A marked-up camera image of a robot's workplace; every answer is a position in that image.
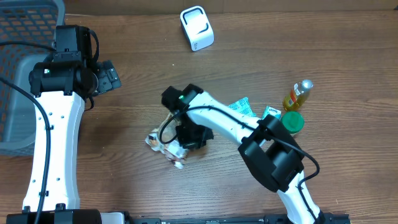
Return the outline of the brown snack bag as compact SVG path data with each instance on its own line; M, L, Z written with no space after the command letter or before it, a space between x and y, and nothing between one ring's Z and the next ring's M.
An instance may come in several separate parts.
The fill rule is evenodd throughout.
M185 165L185 159L188 154L188 149L184 149L178 139L173 140L171 143L163 144L159 141L160 130L163 125L173 116L169 113L163 120L158 128L153 129L145 138L146 144L153 150L161 152L165 157L178 169L183 169ZM171 140L176 135L175 128L180 122L175 119L167 125L162 134L164 142Z

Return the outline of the teal wafer packet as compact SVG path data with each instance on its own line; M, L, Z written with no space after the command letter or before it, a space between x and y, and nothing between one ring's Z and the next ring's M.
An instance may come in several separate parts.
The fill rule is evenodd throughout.
M249 103L248 97L241 98L240 100L228 105L229 108L232 110L237 111L238 113L250 116L250 117L256 117L257 114L253 112L251 109L251 105Z

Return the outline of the teal tissue pack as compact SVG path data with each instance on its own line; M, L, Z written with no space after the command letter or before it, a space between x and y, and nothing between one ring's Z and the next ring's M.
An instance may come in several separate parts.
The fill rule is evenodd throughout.
M282 113L280 110L277 110L271 106L266 106L262 115L262 119L264 119L267 115L271 115L277 119L281 119Z

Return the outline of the green lidded jar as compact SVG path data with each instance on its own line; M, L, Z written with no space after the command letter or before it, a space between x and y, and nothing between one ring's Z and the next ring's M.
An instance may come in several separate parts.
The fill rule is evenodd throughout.
M299 133L305 125L303 116L296 111L286 112L280 121L290 134Z

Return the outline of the yellow dish soap bottle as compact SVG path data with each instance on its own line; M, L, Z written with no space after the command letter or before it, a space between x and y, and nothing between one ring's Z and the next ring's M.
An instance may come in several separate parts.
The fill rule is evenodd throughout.
M308 99L313 88L313 82L304 79L297 82L282 101L282 106L286 111L298 111Z

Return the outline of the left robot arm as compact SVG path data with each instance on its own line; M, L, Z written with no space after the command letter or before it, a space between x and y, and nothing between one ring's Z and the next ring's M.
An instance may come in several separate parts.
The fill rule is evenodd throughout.
M55 48L29 73L30 91L11 85L35 106L34 160L21 213L7 223L131 223L128 212L81 209L76 181L78 133L86 101L121 87L107 60L98 61L83 26L57 26Z

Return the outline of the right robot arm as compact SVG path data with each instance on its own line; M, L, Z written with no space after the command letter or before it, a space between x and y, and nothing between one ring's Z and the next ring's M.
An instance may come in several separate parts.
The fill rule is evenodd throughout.
M255 118L239 113L214 99L200 87L189 84L178 90L168 87L162 104L177 120L172 138L185 149L199 149L217 132L234 142L251 175L271 192L278 193L292 223L323 223L323 212L313 202L305 185L318 175L304 174L303 158L318 162L303 151L282 122L272 115Z

